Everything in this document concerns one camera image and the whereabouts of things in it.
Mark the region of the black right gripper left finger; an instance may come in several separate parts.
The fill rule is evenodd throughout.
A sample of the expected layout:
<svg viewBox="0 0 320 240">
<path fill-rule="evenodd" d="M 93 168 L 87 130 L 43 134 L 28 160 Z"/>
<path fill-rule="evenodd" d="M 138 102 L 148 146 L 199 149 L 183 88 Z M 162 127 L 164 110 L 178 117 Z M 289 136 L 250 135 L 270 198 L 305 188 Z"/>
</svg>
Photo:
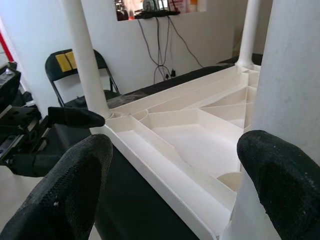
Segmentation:
<svg viewBox="0 0 320 240">
<path fill-rule="evenodd" d="M 112 156 L 112 142 L 104 134 L 69 148 L 6 223 L 0 238 L 87 240 Z"/>
</svg>

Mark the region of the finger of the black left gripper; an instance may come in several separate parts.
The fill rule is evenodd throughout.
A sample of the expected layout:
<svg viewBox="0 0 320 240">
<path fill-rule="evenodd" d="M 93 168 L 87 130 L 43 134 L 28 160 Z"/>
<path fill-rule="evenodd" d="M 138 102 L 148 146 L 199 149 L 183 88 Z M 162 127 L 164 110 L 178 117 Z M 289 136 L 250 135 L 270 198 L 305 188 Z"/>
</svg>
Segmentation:
<svg viewBox="0 0 320 240">
<path fill-rule="evenodd" d="M 54 154 L 17 153 L 8 159 L 8 168 L 15 175 L 44 177 L 54 167 Z"/>
<path fill-rule="evenodd" d="M 96 128 L 105 125 L 105 118 L 84 108 L 49 107 L 49 125 L 65 125 L 70 128 Z"/>
</svg>

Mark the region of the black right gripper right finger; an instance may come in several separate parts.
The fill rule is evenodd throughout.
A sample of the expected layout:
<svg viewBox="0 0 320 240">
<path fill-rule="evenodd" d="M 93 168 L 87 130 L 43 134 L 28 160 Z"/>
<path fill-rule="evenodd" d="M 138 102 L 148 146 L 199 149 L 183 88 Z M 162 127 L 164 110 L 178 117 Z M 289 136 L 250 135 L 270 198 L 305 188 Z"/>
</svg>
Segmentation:
<svg viewBox="0 0 320 240">
<path fill-rule="evenodd" d="M 264 130 L 244 133 L 237 155 L 283 240 L 320 238 L 320 167 L 299 147 Z"/>
</svg>

